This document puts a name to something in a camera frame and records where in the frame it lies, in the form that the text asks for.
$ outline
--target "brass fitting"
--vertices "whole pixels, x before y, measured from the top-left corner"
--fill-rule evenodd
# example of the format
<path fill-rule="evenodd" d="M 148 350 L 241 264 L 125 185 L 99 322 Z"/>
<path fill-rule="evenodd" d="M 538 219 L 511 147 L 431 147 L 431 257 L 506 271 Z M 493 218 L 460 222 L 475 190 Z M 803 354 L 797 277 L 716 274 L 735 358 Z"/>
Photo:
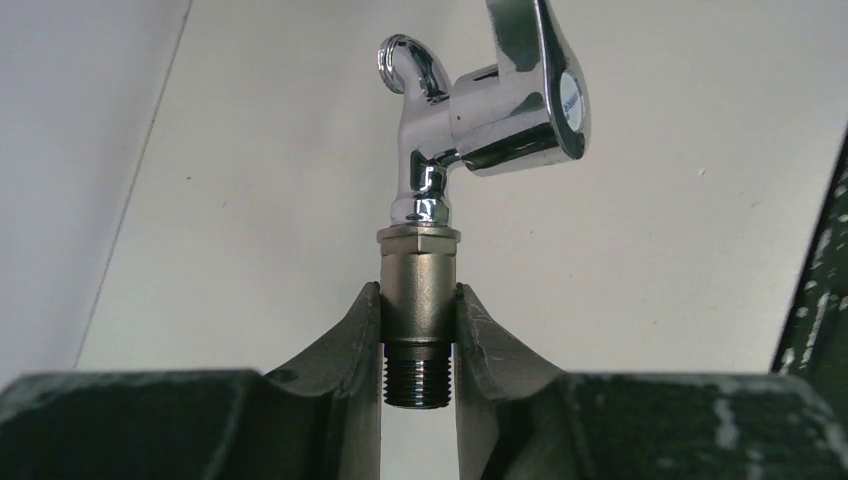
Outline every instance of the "brass fitting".
<path fill-rule="evenodd" d="M 452 228 L 426 225 L 377 233 L 389 405 L 427 409 L 450 403 L 459 240 Z"/>

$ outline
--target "lever handle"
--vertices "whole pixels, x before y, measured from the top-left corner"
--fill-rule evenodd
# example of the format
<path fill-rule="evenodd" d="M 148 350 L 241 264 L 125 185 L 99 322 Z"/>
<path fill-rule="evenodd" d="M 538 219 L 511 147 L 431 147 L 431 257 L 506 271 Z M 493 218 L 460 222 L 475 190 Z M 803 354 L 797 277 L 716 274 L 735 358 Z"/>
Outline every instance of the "lever handle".
<path fill-rule="evenodd" d="M 586 82 L 547 0 L 487 0 L 486 6 L 497 64 L 453 86 L 450 121 L 459 157 L 478 174 L 583 157 L 590 130 Z"/>
<path fill-rule="evenodd" d="M 449 225 L 447 174 L 460 160 L 491 175 L 576 160 L 586 151 L 586 82 L 547 0 L 486 5 L 497 64 L 454 84 L 417 40 L 393 35 L 380 47 L 383 82 L 404 95 L 392 224 Z"/>

